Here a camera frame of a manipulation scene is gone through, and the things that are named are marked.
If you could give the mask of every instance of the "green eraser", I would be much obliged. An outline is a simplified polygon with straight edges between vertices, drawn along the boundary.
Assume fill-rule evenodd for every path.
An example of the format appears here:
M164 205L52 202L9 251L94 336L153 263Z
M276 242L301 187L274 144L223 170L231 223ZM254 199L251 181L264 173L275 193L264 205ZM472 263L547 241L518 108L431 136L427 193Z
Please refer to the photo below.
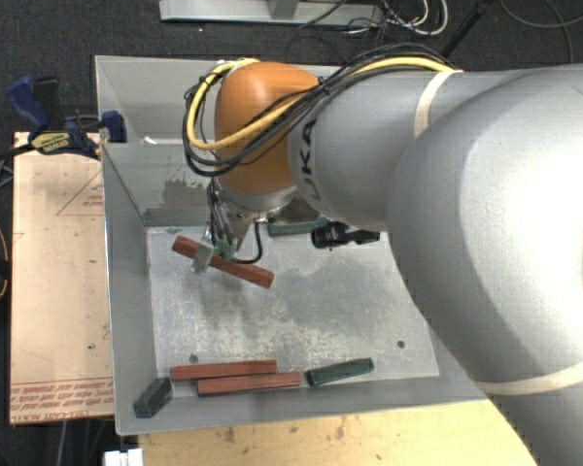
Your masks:
M151 417L157 413L172 397L172 386L169 378L158 378L147 387L147 390L134 402L136 417Z
M311 386L319 386L325 383L338 382L346 378L357 377L373 371L373 361L367 357L365 359L353 359L324 368L317 368L307 371L307 381Z

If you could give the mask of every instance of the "yellow cable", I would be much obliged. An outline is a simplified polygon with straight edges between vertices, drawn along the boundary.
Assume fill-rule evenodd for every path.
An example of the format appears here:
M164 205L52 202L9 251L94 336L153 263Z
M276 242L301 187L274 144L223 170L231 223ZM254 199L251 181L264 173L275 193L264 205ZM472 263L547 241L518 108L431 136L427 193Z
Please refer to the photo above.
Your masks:
M265 129L267 126L272 124L280 115L282 115L287 109L289 109L293 104L295 104L300 98L296 98L292 100L290 103L275 109L271 113L267 114L266 116L252 122L248 126L243 127L239 131L236 131L232 135L224 138L223 140L218 140L214 143L206 143L198 140L196 135L194 134L194 125L196 124L196 113L198 111L197 107L201 104L201 100L207 93L207 90L216 83L222 76L228 74L229 71L235 69L237 67L243 67L248 64L252 64L258 62L256 59L240 59L235 62L225 62L210 71L210 73L206 76L205 81L202 82L199 87L194 92L194 96L192 101L189 105L188 115L186 118L186 132L188 134L188 139L190 144L193 147L201 150L217 150L222 149L224 147L228 147L235 142L243 140L251 135L257 134L258 132ZM429 69L431 71L435 71L438 73L453 71L453 68L441 64L440 62L436 62L434 60L430 60L423 57L391 57L382 60L378 60L371 64L368 64L362 68L360 68L356 73L363 73L366 71L372 71L374 69L379 69L383 67L390 67L390 66L414 66L414 67L421 67L423 69Z

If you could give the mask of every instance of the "yellow label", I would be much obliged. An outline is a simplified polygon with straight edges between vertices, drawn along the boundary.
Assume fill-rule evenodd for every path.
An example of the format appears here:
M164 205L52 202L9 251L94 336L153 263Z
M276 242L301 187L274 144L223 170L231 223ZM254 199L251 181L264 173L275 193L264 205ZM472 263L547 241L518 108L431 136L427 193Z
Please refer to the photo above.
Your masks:
M37 138L30 142L35 149L43 151L52 151L69 145L69 133L64 131L41 133Z
M41 147L41 150L44 151L45 153L48 153L50 151L62 149L63 147L69 147L68 140L58 140L57 142L54 142L54 143L51 143L48 145L43 145Z

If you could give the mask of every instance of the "red wooden block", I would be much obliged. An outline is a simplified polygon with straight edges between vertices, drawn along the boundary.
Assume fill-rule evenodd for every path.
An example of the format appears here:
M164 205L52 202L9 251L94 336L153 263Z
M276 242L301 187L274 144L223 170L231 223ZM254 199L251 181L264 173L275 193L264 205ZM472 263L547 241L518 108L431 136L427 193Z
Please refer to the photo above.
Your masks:
M194 364L171 368L171 378L175 381L204 380L209 378L265 375L277 372L276 359L259 361L222 362L217 364Z
M185 257L189 257L190 259L194 259L197 249L197 242L182 236L178 236L173 244L173 251L180 253ZM229 275L240 278L241 280L258 284L263 288L269 288L274 281L274 273L267 269L260 268L254 264L236 264L235 262L224 260L217 255L212 257L210 266L220 269Z
M248 377L214 378L196 382L196 393L200 397L222 395L225 393L244 392L300 386L300 373L276 373L274 375L252 375Z

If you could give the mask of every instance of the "table surface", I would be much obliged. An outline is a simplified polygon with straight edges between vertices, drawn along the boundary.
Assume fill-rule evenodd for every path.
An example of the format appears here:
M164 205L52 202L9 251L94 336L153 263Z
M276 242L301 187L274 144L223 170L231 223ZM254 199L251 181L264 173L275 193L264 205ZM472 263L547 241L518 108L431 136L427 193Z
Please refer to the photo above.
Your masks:
M534 466L490 401L141 435L147 466Z

